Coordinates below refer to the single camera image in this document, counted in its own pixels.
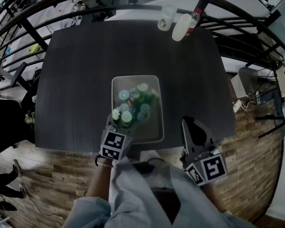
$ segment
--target desk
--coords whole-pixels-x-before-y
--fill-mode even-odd
[[[182,146],[181,118],[196,117],[217,139],[235,133],[227,75],[211,31],[196,28],[181,42],[156,21],[120,20],[55,31],[36,101],[36,146],[97,152],[111,112],[116,76],[156,75],[164,139],[134,150]]]

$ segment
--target shoe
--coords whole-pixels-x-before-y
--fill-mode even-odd
[[[20,186],[20,192],[22,192],[22,195],[23,195],[23,199],[25,199],[27,197],[28,193],[22,184],[19,184],[19,186]]]
[[[20,167],[19,167],[19,163],[18,163],[17,160],[14,160],[13,170],[14,170],[14,172],[17,173],[17,176],[18,176],[18,177],[21,177]]]

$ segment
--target sleeve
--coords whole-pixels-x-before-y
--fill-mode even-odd
[[[108,201],[95,197],[76,199],[65,221],[64,228],[93,228],[103,225],[109,218],[111,206]]]
[[[231,213],[224,213],[223,216],[227,218],[235,228],[255,228],[255,226],[250,222],[234,216]]]

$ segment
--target bouquet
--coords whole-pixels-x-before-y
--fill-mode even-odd
[[[148,121],[150,107],[157,101],[159,94],[149,89],[147,84],[140,84],[130,90],[122,90],[118,94],[119,107],[112,111],[112,118],[117,127],[130,128],[133,124]]]
[[[28,111],[28,113],[25,114],[25,118],[24,118],[24,122],[30,125],[32,131],[34,130],[34,126],[35,126],[35,105],[36,105],[36,98],[37,98],[36,95],[34,95],[34,96],[32,97],[33,106],[32,106],[32,108]]]

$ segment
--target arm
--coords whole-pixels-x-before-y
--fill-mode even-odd
[[[112,165],[112,160],[108,158],[99,158],[98,163]],[[111,167],[99,165],[94,174],[86,197],[99,197],[106,201],[109,199],[109,188],[111,178]]]
[[[92,177],[85,197],[76,199],[64,228],[99,227],[110,218],[111,206],[108,202],[112,160],[98,159],[97,170]]]
[[[222,198],[220,197],[216,187],[212,184],[206,184],[201,187],[207,198],[214,204],[214,206],[219,210],[219,212],[224,213],[227,211]]]

